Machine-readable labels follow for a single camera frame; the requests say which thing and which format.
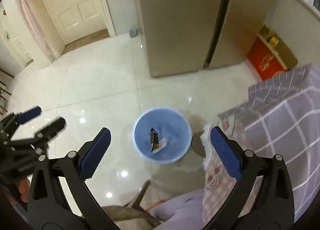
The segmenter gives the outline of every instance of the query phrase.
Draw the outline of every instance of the white tile floor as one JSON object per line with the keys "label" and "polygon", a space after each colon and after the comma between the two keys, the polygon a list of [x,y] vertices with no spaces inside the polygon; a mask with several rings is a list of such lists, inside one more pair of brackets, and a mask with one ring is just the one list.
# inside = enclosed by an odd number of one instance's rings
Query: white tile floor
{"label": "white tile floor", "polygon": [[[202,160],[189,151],[174,164],[157,165],[135,151],[132,126],[139,115],[155,106],[180,110],[193,131],[217,114],[248,98],[248,86],[258,80],[246,63],[217,70],[151,78],[139,37],[121,35],[81,47],[38,70],[28,66],[10,89],[9,112],[39,105],[42,116],[22,126],[15,138],[34,131],[57,116],[66,130],[50,143],[49,156],[62,157],[92,140],[102,127],[112,143],[94,176],[86,181],[100,205],[128,202],[147,179],[152,180],[142,205],[177,196],[204,185]],[[62,180],[68,201],[81,214]]]}

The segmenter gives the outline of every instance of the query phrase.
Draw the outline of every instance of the pink curtain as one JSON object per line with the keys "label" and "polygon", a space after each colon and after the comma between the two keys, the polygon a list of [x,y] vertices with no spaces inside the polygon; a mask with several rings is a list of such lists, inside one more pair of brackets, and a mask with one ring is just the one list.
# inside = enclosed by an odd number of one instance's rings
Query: pink curtain
{"label": "pink curtain", "polygon": [[21,0],[20,8],[22,15],[28,25],[29,31],[35,39],[36,43],[41,48],[42,52],[46,55],[46,57],[51,59],[53,57],[52,51],[48,47],[46,37],[33,13],[31,1]]}

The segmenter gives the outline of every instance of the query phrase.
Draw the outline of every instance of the wooden chair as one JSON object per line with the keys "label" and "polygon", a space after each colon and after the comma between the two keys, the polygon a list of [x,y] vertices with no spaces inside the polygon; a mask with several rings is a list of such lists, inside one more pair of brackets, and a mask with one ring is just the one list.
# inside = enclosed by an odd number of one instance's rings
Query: wooden chair
{"label": "wooden chair", "polygon": [[161,224],[157,218],[149,215],[140,207],[142,198],[144,197],[150,180],[147,180],[139,189],[134,198],[124,206],[104,206],[103,211],[115,224],[122,230],[150,230]]}
{"label": "wooden chair", "polygon": [[[5,90],[5,89],[3,89],[2,87],[0,87],[0,98],[2,98],[2,99],[4,99],[5,101],[7,101],[7,99],[5,99],[5,97],[2,95],[2,93],[7,93],[8,95],[11,95],[11,93],[9,93],[7,90]],[[0,108],[2,109],[2,110],[4,110],[5,112],[7,112],[7,110],[3,107],[3,106],[1,106],[0,105]]]}

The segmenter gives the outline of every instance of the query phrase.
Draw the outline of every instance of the trash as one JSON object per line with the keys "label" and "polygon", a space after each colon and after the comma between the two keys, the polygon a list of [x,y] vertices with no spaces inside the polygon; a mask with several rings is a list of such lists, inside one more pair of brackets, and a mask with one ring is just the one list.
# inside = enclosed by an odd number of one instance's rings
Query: trash
{"label": "trash", "polygon": [[151,128],[150,130],[150,138],[151,138],[151,152],[154,154],[161,151],[165,146],[167,146],[167,143],[169,139],[162,138],[160,141],[158,139],[158,133],[155,131],[154,128]]}

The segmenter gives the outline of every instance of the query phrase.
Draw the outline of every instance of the refrigerator door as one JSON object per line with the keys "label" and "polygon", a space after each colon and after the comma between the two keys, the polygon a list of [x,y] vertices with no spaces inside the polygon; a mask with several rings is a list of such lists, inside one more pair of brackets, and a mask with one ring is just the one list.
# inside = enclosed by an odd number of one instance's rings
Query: refrigerator door
{"label": "refrigerator door", "polygon": [[277,1],[230,0],[209,68],[237,64],[245,60],[267,14],[276,6]]}
{"label": "refrigerator door", "polygon": [[140,0],[151,76],[202,69],[220,0]]}

